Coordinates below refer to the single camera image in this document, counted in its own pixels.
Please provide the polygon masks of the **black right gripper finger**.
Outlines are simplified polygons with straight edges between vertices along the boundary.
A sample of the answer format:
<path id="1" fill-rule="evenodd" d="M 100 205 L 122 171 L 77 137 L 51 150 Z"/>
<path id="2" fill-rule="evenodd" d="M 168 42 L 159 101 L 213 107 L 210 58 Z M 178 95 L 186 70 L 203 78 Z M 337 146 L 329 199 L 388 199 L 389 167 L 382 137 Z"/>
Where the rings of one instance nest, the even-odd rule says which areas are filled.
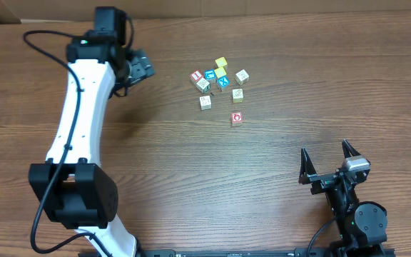
<path id="1" fill-rule="evenodd" d="M 360 156 L 360 153 L 352 147 L 347 139 L 342 140 L 342 149 L 345 158 Z"/>
<path id="2" fill-rule="evenodd" d="M 312 182 L 312 178 L 317 176 L 317 172 L 311 161 L 306 148 L 301 148 L 301 164 L 300 164 L 300 173 L 298 183 L 308 184 Z"/>

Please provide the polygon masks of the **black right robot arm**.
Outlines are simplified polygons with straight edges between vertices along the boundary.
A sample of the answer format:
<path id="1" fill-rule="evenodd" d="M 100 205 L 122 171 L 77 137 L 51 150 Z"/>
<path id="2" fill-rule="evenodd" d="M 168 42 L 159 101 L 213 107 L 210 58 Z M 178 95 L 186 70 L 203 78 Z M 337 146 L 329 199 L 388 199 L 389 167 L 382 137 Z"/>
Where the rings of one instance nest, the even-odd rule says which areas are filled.
<path id="1" fill-rule="evenodd" d="M 342 141 L 344 161 L 335 172 L 319 175 L 305 148 L 300 150 L 298 183 L 311 185 L 311 194 L 324 193 L 333 218 L 314 234 L 301 256 L 393 256 L 382 244 L 387 240 L 387 210 L 373 201 L 360 201 L 356 185 L 363 183 L 371 170 L 370 161 L 355 150 L 348 140 Z M 313 248 L 318 236 L 336 223 L 340 240 L 327 248 Z"/>

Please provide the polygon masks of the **red O wooden block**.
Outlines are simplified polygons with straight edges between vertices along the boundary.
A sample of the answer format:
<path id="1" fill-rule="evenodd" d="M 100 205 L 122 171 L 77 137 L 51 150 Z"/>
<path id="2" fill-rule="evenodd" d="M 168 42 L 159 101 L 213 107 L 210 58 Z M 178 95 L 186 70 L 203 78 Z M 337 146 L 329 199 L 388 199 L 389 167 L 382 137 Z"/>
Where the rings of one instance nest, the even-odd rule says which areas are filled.
<path id="1" fill-rule="evenodd" d="M 233 112 L 231 114 L 231 126 L 242 126 L 243 125 L 243 115 L 241 112 Z"/>

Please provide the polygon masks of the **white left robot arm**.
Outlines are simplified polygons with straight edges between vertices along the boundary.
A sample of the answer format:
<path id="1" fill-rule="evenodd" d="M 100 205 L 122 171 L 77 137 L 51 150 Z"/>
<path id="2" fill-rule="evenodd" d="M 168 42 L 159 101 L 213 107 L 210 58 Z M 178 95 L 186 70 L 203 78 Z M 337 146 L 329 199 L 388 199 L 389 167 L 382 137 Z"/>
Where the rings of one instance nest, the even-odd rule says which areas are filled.
<path id="1" fill-rule="evenodd" d="M 33 163 L 29 183 L 39 200 L 30 243 L 37 253 L 87 238 L 98 256 L 144 256 L 138 239 L 117 215 L 118 189 L 103 171 L 100 140 L 106 105 L 129 78 L 125 29 L 94 29 L 66 47 L 66 98 L 44 163 Z M 51 248 L 36 245 L 41 214 L 76 233 Z"/>

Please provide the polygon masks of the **plain wooden block green side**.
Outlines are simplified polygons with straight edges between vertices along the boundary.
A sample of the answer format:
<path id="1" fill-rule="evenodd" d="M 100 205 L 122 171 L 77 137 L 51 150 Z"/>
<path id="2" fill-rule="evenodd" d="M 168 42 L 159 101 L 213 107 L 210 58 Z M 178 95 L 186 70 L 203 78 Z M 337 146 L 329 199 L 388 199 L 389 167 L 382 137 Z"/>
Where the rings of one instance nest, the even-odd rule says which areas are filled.
<path id="1" fill-rule="evenodd" d="M 205 111 L 212 108 L 212 102 L 210 96 L 201 96 L 199 98 L 201 110 Z"/>

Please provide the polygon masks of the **yellow framed wooden block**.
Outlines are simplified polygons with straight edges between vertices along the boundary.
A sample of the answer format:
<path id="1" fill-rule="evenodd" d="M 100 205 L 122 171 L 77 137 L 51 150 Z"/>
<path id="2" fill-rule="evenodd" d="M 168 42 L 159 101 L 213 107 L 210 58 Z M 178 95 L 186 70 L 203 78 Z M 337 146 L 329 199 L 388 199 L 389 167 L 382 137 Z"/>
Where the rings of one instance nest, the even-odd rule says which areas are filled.
<path id="1" fill-rule="evenodd" d="M 242 103 L 244 99 L 243 90 L 242 89 L 233 89 L 232 90 L 232 100 L 233 103 Z"/>

